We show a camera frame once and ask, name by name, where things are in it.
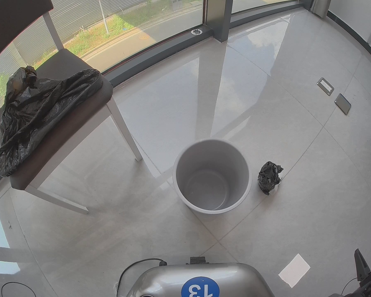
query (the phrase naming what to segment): chair backrest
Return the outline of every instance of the chair backrest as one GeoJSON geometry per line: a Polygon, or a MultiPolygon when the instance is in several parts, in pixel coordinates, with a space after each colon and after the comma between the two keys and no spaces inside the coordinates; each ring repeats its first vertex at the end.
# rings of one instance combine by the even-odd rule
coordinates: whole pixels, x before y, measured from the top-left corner
{"type": "Polygon", "coordinates": [[[53,8],[51,0],[0,0],[0,53],[24,29],[53,8]]]}

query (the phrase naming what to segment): lamp post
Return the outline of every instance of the lamp post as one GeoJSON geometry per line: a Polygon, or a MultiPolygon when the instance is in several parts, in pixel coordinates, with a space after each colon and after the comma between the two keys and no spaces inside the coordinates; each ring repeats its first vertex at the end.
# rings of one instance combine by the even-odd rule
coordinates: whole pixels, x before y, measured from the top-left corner
{"type": "Polygon", "coordinates": [[[106,18],[104,17],[104,13],[103,13],[102,2],[101,2],[101,0],[98,0],[98,1],[99,1],[100,10],[102,11],[104,27],[106,28],[106,32],[107,32],[107,34],[109,34],[109,28],[108,28],[108,26],[107,26],[107,21],[106,21],[106,18]]]}

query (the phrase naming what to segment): white chair leg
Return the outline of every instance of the white chair leg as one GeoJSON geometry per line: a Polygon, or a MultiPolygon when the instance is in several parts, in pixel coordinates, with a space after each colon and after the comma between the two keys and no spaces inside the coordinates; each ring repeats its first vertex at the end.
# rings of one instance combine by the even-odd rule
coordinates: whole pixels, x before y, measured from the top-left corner
{"type": "Polygon", "coordinates": [[[110,113],[112,115],[115,125],[117,126],[117,129],[119,130],[119,132],[121,133],[125,141],[128,143],[128,146],[132,150],[133,154],[135,155],[135,158],[138,161],[140,161],[143,157],[140,154],[140,151],[137,148],[136,143],[133,140],[133,137],[131,136],[127,125],[125,124],[124,118],[122,117],[113,97],[111,97],[110,101],[107,102],[107,107],[110,110],[110,113]]]}
{"type": "Polygon", "coordinates": [[[52,204],[59,205],[63,208],[70,209],[79,213],[88,213],[88,209],[83,205],[76,204],[75,202],[56,195],[52,192],[42,192],[31,185],[28,185],[25,188],[25,191],[27,191],[29,194],[35,195],[38,198],[44,199],[52,204]]]}

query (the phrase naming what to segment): black plastic bag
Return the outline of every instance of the black plastic bag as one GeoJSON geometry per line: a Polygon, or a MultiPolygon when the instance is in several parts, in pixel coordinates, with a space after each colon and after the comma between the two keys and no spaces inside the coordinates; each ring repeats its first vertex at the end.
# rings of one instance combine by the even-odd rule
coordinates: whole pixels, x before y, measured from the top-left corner
{"type": "Polygon", "coordinates": [[[56,124],[102,85],[96,69],[65,80],[38,79],[31,66],[11,75],[0,109],[0,176],[13,174],[56,124]]]}
{"type": "Polygon", "coordinates": [[[261,171],[258,173],[258,185],[264,194],[269,195],[269,192],[281,182],[278,174],[282,170],[283,168],[280,165],[276,165],[271,161],[266,162],[261,168],[261,171]]]}

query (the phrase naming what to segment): black cable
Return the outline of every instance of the black cable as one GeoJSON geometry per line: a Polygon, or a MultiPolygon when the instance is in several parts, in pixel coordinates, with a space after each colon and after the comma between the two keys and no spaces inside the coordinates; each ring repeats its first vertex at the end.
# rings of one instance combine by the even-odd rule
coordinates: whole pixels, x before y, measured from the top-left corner
{"type": "Polygon", "coordinates": [[[122,274],[121,274],[121,276],[119,277],[119,280],[118,280],[118,286],[117,286],[117,293],[115,294],[115,297],[118,297],[118,292],[119,292],[119,284],[121,283],[121,279],[122,279],[122,276],[124,275],[124,273],[129,269],[129,268],[131,268],[133,265],[135,265],[135,264],[137,264],[137,263],[140,263],[140,262],[145,262],[145,261],[147,261],[147,260],[158,260],[158,261],[160,261],[160,262],[163,262],[163,263],[165,263],[165,265],[167,264],[164,260],[161,260],[161,259],[144,259],[144,260],[139,260],[139,261],[137,261],[137,262],[135,262],[135,263],[133,263],[133,264],[131,264],[131,265],[129,265],[123,272],[122,272],[122,274]]]}
{"type": "MultiPolygon", "coordinates": [[[[349,282],[348,282],[348,284],[352,281],[352,280],[356,280],[357,279],[357,277],[355,277],[355,278],[352,278],[349,282]]],[[[348,285],[348,284],[346,284],[345,285],[345,287],[343,288],[343,290],[342,290],[342,293],[341,294],[343,294],[343,291],[345,290],[345,288],[346,288],[346,286],[348,285]]]]}
{"type": "Polygon", "coordinates": [[[29,286],[27,286],[27,285],[25,285],[25,284],[18,283],[18,282],[8,282],[8,283],[5,283],[5,284],[1,287],[1,297],[3,297],[3,288],[4,288],[4,286],[7,285],[7,284],[20,284],[20,285],[24,285],[24,286],[26,286],[27,288],[29,288],[29,289],[32,291],[32,293],[34,294],[34,297],[36,297],[36,294],[34,293],[33,289],[31,289],[29,286]]]}

